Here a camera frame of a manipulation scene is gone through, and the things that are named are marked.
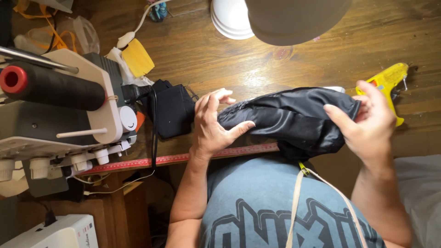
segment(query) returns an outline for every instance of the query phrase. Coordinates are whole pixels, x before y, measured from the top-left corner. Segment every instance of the blue t-shirt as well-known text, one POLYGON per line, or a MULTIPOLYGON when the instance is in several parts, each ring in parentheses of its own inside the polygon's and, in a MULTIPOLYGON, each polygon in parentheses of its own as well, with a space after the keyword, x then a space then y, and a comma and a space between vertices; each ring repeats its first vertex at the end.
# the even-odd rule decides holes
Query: blue t-shirt
MULTIPOLYGON (((208 177, 208 205, 200 247, 284 248, 291 224, 299 167, 269 155, 237 159, 208 177)), ((353 205, 370 248, 384 248, 381 236, 353 205)), ((302 180, 293 247, 362 247, 351 213, 330 186, 309 175, 302 180)))

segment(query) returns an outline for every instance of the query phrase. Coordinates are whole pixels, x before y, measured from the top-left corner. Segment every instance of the yellow foam block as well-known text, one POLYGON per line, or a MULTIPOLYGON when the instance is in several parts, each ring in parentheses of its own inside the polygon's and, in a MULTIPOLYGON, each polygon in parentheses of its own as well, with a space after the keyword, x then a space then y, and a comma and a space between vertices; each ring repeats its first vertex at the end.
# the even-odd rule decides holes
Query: yellow foam block
POLYGON ((144 46, 137 39, 133 39, 121 54, 135 77, 143 76, 155 67, 144 46))

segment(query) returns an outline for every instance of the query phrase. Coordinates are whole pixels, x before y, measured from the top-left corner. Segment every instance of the white knob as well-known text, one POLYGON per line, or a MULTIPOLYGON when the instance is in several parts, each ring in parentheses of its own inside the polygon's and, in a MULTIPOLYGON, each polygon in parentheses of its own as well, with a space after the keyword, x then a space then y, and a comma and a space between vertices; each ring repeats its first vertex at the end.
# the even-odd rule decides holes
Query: white knob
POLYGON ((30 160, 30 172, 32 179, 41 179, 48 176, 50 166, 49 158, 33 158, 30 160))
POLYGON ((138 125, 135 112, 129 106, 119 107, 118 112, 123 125, 123 133, 135 130, 138 125))
POLYGON ((93 154, 95 154, 95 157, 98 160, 98 164, 103 165, 109 163, 109 152, 107 149, 98 150, 93 154))
POLYGON ((76 171, 84 170, 87 167, 87 157, 85 154, 78 154, 71 157, 71 162, 76 171))
POLYGON ((0 160, 0 182, 12 180, 15 162, 12 159, 0 160))

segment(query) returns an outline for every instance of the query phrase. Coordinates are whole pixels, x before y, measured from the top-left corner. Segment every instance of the forearm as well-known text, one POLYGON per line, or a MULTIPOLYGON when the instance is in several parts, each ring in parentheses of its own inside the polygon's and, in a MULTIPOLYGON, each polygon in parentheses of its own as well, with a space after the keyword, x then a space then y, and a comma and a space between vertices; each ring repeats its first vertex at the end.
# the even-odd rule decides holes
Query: forearm
POLYGON ((170 223, 202 219, 207 207, 208 162, 195 157, 190 151, 190 160, 173 202, 170 223))
POLYGON ((411 226, 400 201, 390 151, 363 162, 365 165, 357 177, 352 202, 383 240, 410 247, 411 226))

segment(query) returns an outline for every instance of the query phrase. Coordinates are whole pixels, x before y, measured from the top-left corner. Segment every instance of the glue gun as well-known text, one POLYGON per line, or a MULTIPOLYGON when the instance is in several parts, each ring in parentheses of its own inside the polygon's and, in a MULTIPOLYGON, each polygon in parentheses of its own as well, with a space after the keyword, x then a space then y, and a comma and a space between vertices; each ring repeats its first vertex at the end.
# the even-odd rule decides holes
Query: glue gun
MULTIPOLYGON (((407 70, 409 66, 404 63, 397 63, 374 77, 366 80, 366 82, 371 83, 377 87, 387 99, 387 103, 389 108, 393 111, 396 116, 396 127, 403 124, 404 119, 400 118, 396 115, 395 108, 393 107, 393 100, 400 94, 400 90, 396 90, 395 86, 397 86, 401 81, 404 83, 404 91, 407 91, 406 85, 406 77, 407 70)), ((357 86, 355 88, 357 91, 357 95, 365 95, 365 93, 357 86)))

